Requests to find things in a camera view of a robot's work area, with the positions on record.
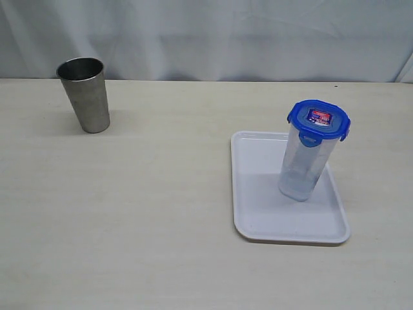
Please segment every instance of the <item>white backdrop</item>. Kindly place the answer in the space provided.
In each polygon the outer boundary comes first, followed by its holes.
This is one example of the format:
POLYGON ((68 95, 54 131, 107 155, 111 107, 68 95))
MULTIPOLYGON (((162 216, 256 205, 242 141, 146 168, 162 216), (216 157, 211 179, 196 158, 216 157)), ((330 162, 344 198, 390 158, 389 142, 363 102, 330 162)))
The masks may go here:
POLYGON ((412 0, 0 0, 0 77, 413 82, 412 0))

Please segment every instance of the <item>blue lid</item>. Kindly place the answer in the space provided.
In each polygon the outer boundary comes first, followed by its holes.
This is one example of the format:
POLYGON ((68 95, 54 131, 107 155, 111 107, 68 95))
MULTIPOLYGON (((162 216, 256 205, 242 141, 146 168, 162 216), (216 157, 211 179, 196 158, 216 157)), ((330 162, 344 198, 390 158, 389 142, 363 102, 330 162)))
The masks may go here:
POLYGON ((304 100, 294 105, 287 121, 299 130, 301 142, 315 147, 323 140, 343 141, 350 128, 346 112, 336 105, 320 100, 304 100))

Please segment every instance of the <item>white tray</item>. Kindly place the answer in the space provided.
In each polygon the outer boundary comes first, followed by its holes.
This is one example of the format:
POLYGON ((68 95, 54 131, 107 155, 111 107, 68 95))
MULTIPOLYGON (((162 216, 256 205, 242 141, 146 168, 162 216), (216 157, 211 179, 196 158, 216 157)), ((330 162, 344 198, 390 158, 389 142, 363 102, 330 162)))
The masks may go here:
POLYGON ((328 164, 310 199, 280 193, 279 173, 288 134, 241 131, 231 138, 234 223, 249 240, 339 245, 350 236, 328 164))

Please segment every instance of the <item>plastic container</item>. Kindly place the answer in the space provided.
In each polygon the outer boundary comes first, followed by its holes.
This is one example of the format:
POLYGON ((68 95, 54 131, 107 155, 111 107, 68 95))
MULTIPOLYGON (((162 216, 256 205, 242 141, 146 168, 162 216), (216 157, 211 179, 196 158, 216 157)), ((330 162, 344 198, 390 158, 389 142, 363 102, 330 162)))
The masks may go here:
POLYGON ((350 119, 336 105, 304 100, 296 103, 287 120, 291 128, 278 188, 303 202, 310 198, 337 141, 346 138, 350 119))

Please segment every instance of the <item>stainless steel cup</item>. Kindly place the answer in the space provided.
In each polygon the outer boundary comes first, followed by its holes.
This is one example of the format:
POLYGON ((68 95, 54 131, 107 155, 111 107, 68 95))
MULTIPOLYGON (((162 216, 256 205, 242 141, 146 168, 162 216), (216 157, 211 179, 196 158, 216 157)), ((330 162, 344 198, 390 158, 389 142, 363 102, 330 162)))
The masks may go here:
POLYGON ((110 124, 103 69, 100 60, 75 58, 56 70, 80 126, 91 134, 104 131, 110 124))

